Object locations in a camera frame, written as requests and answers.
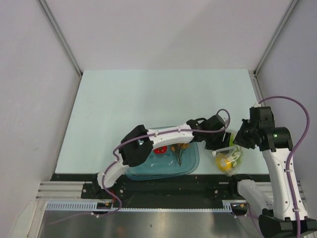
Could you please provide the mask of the clear polka dot zip bag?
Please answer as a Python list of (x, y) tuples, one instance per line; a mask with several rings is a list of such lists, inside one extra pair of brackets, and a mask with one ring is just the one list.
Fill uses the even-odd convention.
[(237, 131), (229, 130), (225, 135), (228, 134), (230, 135), (228, 146), (212, 151), (211, 154), (217, 168), (227, 176), (232, 176), (237, 173), (242, 163), (243, 150), (241, 146), (233, 143)]

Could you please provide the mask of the yellow fake lemon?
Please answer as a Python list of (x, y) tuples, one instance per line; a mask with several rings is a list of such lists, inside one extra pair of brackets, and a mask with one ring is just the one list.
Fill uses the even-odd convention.
[(228, 157), (222, 153), (217, 154), (215, 157), (215, 163), (217, 167), (223, 172), (232, 171), (232, 161), (233, 161), (232, 156)]

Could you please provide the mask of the green fake food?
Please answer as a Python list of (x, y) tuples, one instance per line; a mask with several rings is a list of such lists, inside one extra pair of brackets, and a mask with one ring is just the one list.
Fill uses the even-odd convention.
[(231, 166), (233, 168), (239, 166), (242, 163), (242, 156), (243, 151), (240, 146), (233, 143), (233, 140), (235, 139), (236, 132), (231, 132), (230, 140), (229, 140), (229, 146), (234, 147), (234, 151), (232, 153), (233, 161), (231, 162)]

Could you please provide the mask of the brown fake berry bunch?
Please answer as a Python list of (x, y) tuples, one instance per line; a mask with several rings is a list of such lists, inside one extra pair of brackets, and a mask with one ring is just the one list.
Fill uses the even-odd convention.
[(177, 143), (170, 145), (170, 149), (173, 152), (176, 161), (180, 166), (182, 165), (182, 155), (188, 147), (189, 144), (187, 143)]

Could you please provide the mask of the red fake food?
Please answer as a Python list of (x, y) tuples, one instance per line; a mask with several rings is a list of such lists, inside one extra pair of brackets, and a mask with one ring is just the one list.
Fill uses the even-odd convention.
[(155, 154), (164, 154), (167, 152), (167, 146), (162, 146), (154, 150)]

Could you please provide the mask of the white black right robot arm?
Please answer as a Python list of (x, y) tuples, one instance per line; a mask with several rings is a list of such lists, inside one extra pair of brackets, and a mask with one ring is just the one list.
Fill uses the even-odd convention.
[(299, 238), (317, 230), (303, 205), (293, 169), (293, 142), (290, 131), (275, 126), (270, 107), (251, 107), (243, 119), (234, 144), (246, 149), (259, 148), (268, 168), (273, 198), (270, 199), (251, 179), (229, 185), (229, 195), (245, 198), (258, 216), (265, 238)]

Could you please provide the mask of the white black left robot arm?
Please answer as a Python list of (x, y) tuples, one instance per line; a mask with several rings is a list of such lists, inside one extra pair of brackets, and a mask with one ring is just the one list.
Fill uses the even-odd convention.
[(143, 124), (136, 126), (114, 148), (114, 161), (105, 171), (96, 174), (92, 192), (98, 198), (109, 194), (109, 188), (129, 168), (143, 164), (155, 149), (177, 143), (208, 141), (224, 133), (230, 125), (231, 118), (223, 119), (216, 113), (209, 119), (190, 119), (172, 127), (146, 129)]

